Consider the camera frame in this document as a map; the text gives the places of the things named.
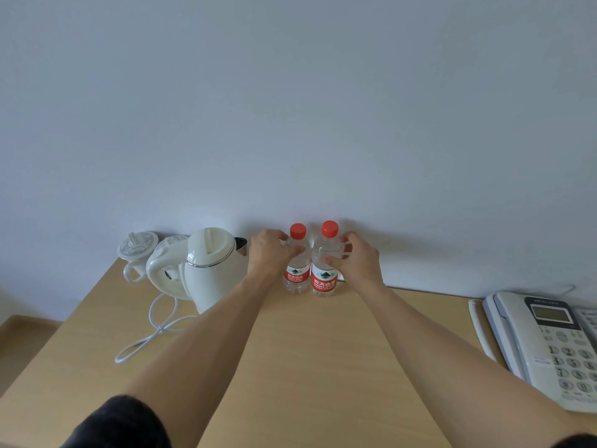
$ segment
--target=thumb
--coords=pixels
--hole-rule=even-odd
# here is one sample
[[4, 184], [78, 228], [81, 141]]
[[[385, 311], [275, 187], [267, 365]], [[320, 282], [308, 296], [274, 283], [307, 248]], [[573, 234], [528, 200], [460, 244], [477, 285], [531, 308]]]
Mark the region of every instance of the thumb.
[[324, 263], [326, 263], [329, 266], [332, 266], [334, 269], [339, 270], [340, 272], [342, 271], [342, 260], [340, 258], [337, 258], [336, 256], [323, 256], [322, 260], [324, 261]]
[[290, 259], [300, 255], [305, 250], [305, 247], [303, 245], [293, 245], [292, 247], [286, 248], [288, 250], [288, 255], [290, 256]]

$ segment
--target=telephone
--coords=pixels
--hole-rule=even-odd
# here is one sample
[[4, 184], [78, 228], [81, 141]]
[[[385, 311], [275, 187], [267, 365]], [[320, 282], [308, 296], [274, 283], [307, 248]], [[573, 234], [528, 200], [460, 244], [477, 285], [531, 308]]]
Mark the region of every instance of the telephone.
[[567, 303], [499, 292], [483, 308], [512, 373], [566, 410], [597, 413], [597, 354]]

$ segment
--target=plastic bottle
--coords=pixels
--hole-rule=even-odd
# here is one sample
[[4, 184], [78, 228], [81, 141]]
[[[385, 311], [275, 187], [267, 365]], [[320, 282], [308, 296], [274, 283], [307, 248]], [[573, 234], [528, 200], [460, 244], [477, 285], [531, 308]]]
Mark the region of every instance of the plastic bottle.
[[311, 244], [305, 235], [307, 228], [302, 223], [295, 223], [290, 227], [290, 238], [286, 245], [303, 245], [304, 252], [295, 256], [284, 272], [284, 287], [291, 294], [302, 294], [309, 290], [311, 283]]
[[321, 236], [313, 245], [313, 265], [311, 265], [311, 287], [313, 293], [327, 297], [333, 294], [338, 281], [338, 271], [324, 263], [321, 258], [326, 255], [342, 257], [341, 242], [338, 237], [338, 223], [328, 220], [321, 225]]

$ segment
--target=tabletop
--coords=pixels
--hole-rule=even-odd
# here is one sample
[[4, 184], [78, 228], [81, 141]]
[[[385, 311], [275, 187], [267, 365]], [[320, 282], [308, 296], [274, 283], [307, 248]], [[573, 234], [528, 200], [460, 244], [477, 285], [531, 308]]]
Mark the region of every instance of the tabletop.
[[[124, 264], [119, 259], [110, 267], [0, 399], [1, 443], [59, 446], [172, 341], [175, 335], [159, 336], [129, 361], [114, 363], [124, 346], [153, 333], [147, 312], [159, 294], [148, 280], [127, 283]], [[481, 349], [468, 299], [394, 291]], [[156, 320], [173, 305], [174, 299], [162, 299]], [[196, 313], [192, 302], [180, 302], [177, 316]], [[597, 429], [597, 417], [574, 415]], [[279, 446], [450, 446], [369, 309], [345, 283], [329, 298], [273, 287], [199, 444]]]

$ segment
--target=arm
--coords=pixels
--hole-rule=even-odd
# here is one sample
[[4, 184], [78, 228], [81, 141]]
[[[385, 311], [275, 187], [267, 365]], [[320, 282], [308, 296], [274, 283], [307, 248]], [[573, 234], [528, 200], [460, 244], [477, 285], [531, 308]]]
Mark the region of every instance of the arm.
[[379, 253], [354, 233], [326, 257], [365, 301], [433, 419], [454, 447], [547, 448], [584, 430], [547, 396], [403, 301]]
[[195, 448], [217, 409], [275, 279], [303, 247], [266, 230], [251, 239], [248, 273], [231, 294], [201, 314], [124, 393], [151, 407], [174, 448]]

